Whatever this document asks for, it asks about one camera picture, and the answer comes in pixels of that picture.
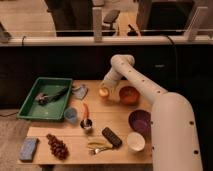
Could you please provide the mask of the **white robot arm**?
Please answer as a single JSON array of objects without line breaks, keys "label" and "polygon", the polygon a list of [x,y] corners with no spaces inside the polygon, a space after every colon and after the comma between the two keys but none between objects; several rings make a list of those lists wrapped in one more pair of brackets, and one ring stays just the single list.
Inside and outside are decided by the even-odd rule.
[{"label": "white robot arm", "polygon": [[137,71],[132,55],[114,55],[102,85],[114,88],[125,77],[151,104],[153,171],[204,171],[191,103]]}]

